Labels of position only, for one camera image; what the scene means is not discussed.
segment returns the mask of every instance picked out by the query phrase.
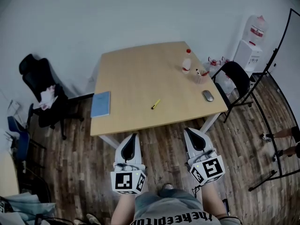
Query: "blue chair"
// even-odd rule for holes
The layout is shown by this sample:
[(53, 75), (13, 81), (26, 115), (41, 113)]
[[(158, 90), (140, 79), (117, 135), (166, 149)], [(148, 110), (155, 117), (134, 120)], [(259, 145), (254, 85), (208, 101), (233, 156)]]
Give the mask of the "blue chair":
[[(28, 148), (29, 145), (36, 145), (42, 149), (46, 149), (44, 146), (42, 146), (41, 144), (37, 143), (36, 141), (30, 139), (30, 134), (29, 132), (23, 128), (21, 126), (20, 123), (18, 123), (18, 121), (13, 117), (13, 116), (9, 116), (7, 117), (8, 120), (8, 128), (11, 132), (17, 132), (18, 134), (20, 134), (19, 137), (19, 141), (18, 141), (18, 150), (16, 153), (16, 160), (17, 162), (22, 162), (22, 161), (27, 161), (27, 152), (28, 152)], [(42, 167), (40, 164), (34, 162), (34, 161), (30, 161), (31, 163), (33, 163), (36, 166)]]

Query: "blue folder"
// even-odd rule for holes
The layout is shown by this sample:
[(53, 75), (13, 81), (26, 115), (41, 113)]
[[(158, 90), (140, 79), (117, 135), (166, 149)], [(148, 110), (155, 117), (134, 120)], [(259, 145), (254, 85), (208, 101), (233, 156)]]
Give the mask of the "blue folder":
[(92, 109), (90, 113), (91, 118), (102, 117), (110, 113), (110, 91), (94, 94)]

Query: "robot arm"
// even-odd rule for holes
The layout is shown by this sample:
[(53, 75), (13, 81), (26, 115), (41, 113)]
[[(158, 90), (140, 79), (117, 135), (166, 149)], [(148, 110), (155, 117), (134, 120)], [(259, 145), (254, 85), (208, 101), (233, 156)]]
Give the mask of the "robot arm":
[(140, 194), (146, 180), (142, 164), (140, 140), (137, 134), (125, 138), (115, 152), (112, 190), (120, 194)]
[(200, 186), (218, 180), (225, 174), (222, 157), (217, 155), (217, 150), (206, 134), (188, 127), (184, 129), (184, 137), (189, 155), (189, 172)]

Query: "sneaker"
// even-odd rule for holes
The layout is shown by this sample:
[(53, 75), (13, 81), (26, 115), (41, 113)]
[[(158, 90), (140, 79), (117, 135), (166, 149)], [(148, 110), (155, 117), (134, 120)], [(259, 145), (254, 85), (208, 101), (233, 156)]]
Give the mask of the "sneaker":
[(86, 217), (88, 218), (90, 224), (98, 224), (98, 225), (101, 225), (101, 223), (99, 222), (99, 220), (98, 220), (95, 216), (93, 216), (93, 215), (91, 215), (91, 214), (88, 213), (88, 214), (86, 215)]
[[(279, 150), (278, 151), (278, 157), (281, 157), (282, 155), (283, 155), (283, 150)], [(273, 160), (273, 162), (277, 162), (277, 156), (276, 156), (276, 154), (274, 154), (272, 160)]]
[(84, 223), (82, 220), (79, 220), (79, 219), (75, 219), (74, 224), (75, 225), (87, 225), (86, 223)]
[(272, 134), (263, 133), (263, 134), (261, 134), (261, 139), (271, 142), (272, 136), (273, 136)]
[(163, 185), (163, 189), (168, 189), (168, 190), (171, 190), (171, 189), (174, 189), (173, 185), (171, 183), (166, 183)]

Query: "wooden floor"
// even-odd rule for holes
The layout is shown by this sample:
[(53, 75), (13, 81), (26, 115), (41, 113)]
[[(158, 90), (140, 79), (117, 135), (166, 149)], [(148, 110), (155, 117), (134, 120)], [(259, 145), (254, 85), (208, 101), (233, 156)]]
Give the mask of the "wooden floor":
[[(273, 81), (264, 77), (255, 91), (273, 132), (295, 125), (284, 98), (276, 89)], [(47, 147), (47, 151), (34, 155), (46, 167), (36, 172), (49, 184), (57, 204), (57, 216), (72, 220), (93, 213), (109, 224), (118, 201), (110, 181), (114, 149), (98, 137), (90, 137), (90, 107), (91, 98), (81, 100), (75, 107), (85, 120), (82, 123), (67, 120), (65, 141), (61, 139), (59, 124), (52, 130), (39, 128), (36, 117), (32, 120), (33, 139)], [(272, 169), (278, 170), (271, 160), (272, 143), (259, 138), (267, 128), (257, 105), (236, 107), (225, 124), (223, 120), (224, 116), (219, 117), (207, 134), (225, 164), (226, 174), (217, 185), (221, 198), (228, 199), (231, 215), (238, 216), (247, 225), (298, 224), (299, 174), (268, 181), (248, 192), (250, 186)], [(184, 165), (187, 158), (183, 129), (199, 129), (203, 123), (203, 119), (196, 119), (137, 131), (143, 163), (148, 167), (149, 191), (155, 192), (170, 182), (192, 192), (196, 182)], [(121, 141), (129, 134), (117, 134), (116, 138)], [(276, 139), (276, 144), (278, 149), (286, 149), (290, 138)], [(296, 156), (281, 161), (283, 173), (299, 169)]]

